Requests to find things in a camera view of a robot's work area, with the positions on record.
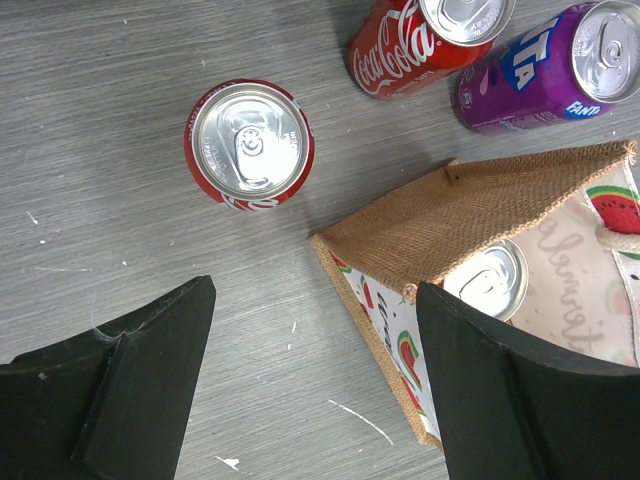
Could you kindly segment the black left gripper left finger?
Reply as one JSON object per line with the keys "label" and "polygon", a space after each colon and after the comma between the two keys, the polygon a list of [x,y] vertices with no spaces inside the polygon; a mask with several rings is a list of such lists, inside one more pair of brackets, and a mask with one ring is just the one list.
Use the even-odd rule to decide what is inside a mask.
{"label": "black left gripper left finger", "polygon": [[2,365],[2,478],[174,478],[215,301],[196,276]]}

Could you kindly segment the burlap watermelon canvas bag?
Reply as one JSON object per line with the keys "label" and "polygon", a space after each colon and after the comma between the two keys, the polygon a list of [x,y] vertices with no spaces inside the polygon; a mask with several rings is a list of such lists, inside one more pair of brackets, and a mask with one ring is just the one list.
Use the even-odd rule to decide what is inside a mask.
{"label": "burlap watermelon canvas bag", "polygon": [[417,440],[441,433],[416,314],[421,282],[502,240],[529,284],[510,324],[569,350],[639,363],[638,144],[622,140],[451,162],[316,234],[311,244]]}

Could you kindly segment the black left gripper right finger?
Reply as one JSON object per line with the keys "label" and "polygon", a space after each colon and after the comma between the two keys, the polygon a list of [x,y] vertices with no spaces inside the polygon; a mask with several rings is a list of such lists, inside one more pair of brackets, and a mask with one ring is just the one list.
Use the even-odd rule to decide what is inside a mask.
{"label": "black left gripper right finger", "polygon": [[452,479],[636,479],[639,371],[556,346],[421,283],[416,311]]}

